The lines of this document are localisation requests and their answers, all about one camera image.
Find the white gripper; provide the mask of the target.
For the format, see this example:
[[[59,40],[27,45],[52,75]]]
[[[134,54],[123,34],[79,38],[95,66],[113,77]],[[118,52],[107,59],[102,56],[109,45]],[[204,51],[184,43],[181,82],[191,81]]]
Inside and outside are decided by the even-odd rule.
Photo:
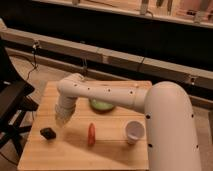
[[[72,115],[74,114],[75,108],[76,106],[72,106],[70,109],[66,109],[56,104],[55,105],[56,124],[60,127],[66,125],[70,121]]]

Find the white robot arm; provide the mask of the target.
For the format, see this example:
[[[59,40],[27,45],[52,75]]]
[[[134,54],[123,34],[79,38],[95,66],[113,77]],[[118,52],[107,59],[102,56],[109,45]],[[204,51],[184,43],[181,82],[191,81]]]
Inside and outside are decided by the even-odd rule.
[[[195,117],[189,95],[176,83],[139,86],[91,84],[79,73],[57,84],[56,116],[69,121],[79,97],[97,99],[146,117],[150,171],[202,171]]]

